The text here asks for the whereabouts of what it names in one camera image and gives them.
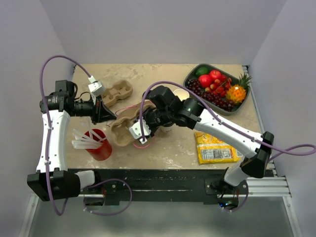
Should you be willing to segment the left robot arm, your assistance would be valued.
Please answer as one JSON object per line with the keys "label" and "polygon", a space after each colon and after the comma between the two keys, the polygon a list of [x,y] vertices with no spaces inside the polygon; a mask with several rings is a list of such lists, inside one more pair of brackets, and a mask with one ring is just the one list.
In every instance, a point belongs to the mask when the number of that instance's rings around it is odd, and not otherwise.
{"label": "left robot arm", "polygon": [[70,117],[89,117],[93,124],[115,120],[117,117],[103,103],[105,91],[101,82],[89,77],[90,99],[76,99],[78,86],[68,80],[55,83],[55,92],[40,102],[43,139],[36,172],[27,177],[27,184],[42,201],[77,197],[86,188],[96,194],[102,181],[92,170],[69,172],[65,162],[66,136]]}

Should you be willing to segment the white paper cup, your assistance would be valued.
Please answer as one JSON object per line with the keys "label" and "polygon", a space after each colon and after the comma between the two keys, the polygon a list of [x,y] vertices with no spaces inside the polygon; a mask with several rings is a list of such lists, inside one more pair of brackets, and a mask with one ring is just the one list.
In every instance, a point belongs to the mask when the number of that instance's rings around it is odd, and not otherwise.
{"label": "white paper cup", "polygon": [[172,123],[167,124],[167,125],[164,125],[164,126],[161,126],[161,127],[160,127],[160,130],[161,130],[161,132],[163,132],[163,133],[169,133],[169,132],[172,130],[172,126],[173,126]]}
{"label": "white paper cup", "polygon": [[186,100],[190,97],[189,92],[181,88],[174,90],[173,94],[175,96],[178,96],[181,101]]}

